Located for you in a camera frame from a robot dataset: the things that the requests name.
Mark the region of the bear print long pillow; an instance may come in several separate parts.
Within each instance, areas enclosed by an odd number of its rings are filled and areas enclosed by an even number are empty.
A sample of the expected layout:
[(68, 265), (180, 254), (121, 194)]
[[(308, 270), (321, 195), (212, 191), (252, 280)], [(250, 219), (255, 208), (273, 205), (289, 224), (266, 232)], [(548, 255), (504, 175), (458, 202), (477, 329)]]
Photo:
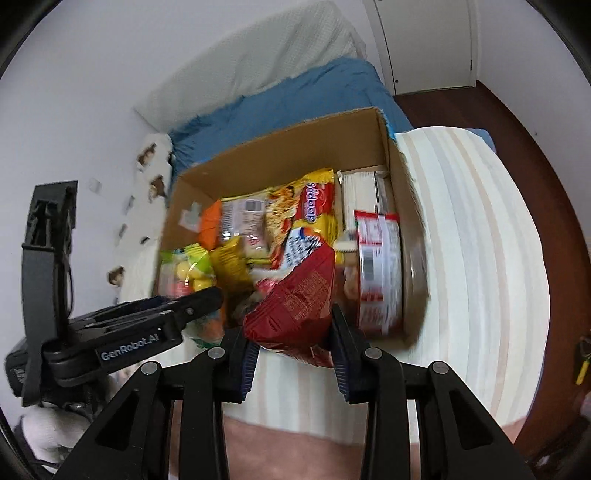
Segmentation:
[(133, 185), (115, 240), (114, 264), (107, 274), (118, 303), (152, 295), (172, 163), (169, 136), (147, 135), (134, 162)]

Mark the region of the red snack bag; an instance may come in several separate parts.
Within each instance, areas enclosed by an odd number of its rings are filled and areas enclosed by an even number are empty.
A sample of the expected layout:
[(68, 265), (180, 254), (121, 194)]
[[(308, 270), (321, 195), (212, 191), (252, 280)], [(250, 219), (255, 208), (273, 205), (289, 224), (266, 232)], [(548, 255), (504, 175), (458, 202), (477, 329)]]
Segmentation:
[(245, 338), (317, 367), (332, 367), (321, 346), (332, 324), (335, 252), (322, 244), (245, 315)]

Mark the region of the colourful gumball candy bag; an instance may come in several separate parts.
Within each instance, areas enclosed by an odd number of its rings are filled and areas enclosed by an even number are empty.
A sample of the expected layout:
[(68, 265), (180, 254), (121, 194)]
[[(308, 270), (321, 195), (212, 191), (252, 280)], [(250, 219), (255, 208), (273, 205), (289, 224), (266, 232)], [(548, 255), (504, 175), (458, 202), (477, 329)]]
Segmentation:
[(160, 295), (179, 298), (215, 285), (211, 257), (199, 244), (160, 253), (157, 280)]

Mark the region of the blue bed sheet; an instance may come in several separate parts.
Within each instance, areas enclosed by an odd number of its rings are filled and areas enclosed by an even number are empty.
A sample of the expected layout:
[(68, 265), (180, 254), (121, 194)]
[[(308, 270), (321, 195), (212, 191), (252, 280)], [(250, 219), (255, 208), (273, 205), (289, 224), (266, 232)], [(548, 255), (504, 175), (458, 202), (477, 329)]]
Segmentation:
[(391, 130), (413, 130), (372, 63), (342, 57), (287, 78), (259, 94), (242, 96), (199, 114), (169, 132), (172, 176), (239, 144), (298, 123), (349, 110), (376, 107)]

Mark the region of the clear beige snack packet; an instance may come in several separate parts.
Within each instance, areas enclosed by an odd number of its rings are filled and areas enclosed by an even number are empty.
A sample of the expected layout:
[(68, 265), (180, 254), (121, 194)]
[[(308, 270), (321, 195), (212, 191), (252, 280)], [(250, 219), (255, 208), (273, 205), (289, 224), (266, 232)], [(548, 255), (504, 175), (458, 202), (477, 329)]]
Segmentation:
[(239, 237), (245, 257), (254, 262), (270, 262), (270, 247), (266, 240), (266, 206), (270, 189), (221, 199), (222, 243)]

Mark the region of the yellow instant noodle packet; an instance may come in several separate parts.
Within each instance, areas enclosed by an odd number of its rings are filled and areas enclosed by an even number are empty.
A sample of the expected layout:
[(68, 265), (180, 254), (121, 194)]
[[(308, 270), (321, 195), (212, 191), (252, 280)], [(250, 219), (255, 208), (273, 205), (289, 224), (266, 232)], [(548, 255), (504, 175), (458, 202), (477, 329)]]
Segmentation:
[(270, 267), (283, 261), (287, 237), (297, 228), (314, 231), (329, 245), (338, 236), (335, 217), (335, 172), (325, 168), (270, 190), (266, 206), (266, 239), (270, 247)]

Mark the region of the white carton box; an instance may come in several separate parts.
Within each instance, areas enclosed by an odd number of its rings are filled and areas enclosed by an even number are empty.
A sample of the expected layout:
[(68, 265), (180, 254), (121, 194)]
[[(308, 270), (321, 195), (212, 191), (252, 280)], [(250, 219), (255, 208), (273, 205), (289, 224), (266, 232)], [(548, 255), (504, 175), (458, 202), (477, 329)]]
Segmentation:
[(355, 212), (377, 214), (396, 212), (390, 173), (383, 167), (338, 171), (342, 191), (345, 229), (356, 229)]

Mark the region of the white door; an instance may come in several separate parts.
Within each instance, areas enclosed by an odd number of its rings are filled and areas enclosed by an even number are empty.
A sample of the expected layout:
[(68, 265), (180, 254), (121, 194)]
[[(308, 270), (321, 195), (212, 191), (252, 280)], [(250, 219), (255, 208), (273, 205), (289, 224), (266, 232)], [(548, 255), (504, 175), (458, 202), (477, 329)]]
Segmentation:
[(383, 0), (363, 5), (392, 94), (476, 84), (478, 25), (473, 1)]

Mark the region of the white textured pillow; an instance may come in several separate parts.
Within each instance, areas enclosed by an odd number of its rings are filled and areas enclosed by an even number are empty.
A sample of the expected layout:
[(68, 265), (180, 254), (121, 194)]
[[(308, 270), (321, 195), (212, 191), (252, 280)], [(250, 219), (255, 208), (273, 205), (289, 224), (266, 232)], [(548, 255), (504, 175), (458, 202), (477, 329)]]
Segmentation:
[(215, 43), (136, 102), (134, 110), (154, 129), (169, 131), (342, 57), (367, 57), (353, 24), (332, 1), (301, 4)]

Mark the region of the red white snack packet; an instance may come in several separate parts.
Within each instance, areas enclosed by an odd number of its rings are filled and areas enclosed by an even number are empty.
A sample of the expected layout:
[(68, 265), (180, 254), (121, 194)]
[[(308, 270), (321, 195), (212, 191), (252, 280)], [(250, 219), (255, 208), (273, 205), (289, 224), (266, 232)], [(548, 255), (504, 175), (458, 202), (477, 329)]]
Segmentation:
[(403, 317), (403, 259), (398, 214), (356, 210), (359, 328), (388, 337)]

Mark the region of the orange snack bag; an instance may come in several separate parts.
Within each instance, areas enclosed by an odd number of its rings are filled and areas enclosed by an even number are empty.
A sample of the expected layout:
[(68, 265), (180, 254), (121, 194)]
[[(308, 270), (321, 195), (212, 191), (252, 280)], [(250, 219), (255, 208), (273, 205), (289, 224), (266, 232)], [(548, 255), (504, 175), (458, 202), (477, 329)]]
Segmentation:
[(206, 250), (213, 250), (217, 246), (221, 215), (221, 200), (215, 201), (201, 212), (197, 243)]

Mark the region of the yellow chip bag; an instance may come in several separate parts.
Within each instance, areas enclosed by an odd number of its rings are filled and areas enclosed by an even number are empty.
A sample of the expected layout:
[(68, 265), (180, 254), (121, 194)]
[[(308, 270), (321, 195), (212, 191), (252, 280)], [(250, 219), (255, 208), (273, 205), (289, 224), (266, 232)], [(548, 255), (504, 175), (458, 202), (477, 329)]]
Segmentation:
[(226, 293), (242, 293), (253, 289), (242, 239), (239, 236), (232, 237), (211, 250), (209, 258), (217, 284)]

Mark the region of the striped cream cat blanket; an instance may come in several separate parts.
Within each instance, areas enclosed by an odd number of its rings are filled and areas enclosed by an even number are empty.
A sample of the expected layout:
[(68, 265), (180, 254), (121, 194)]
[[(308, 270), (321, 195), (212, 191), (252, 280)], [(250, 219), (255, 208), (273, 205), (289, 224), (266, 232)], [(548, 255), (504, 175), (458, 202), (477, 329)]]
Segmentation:
[(532, 216), (496, 152), (456, 127), (395, 133), (376, 109), (302, 122), (171, 175), (160, 250), (197, 238), (197, 210), (312, 171), (383, 167), (405, 253), (418, 262), (406, 339), (382, 347), (407, 363), (448, 363), (502, 426), (536, 395), (550, 294)]

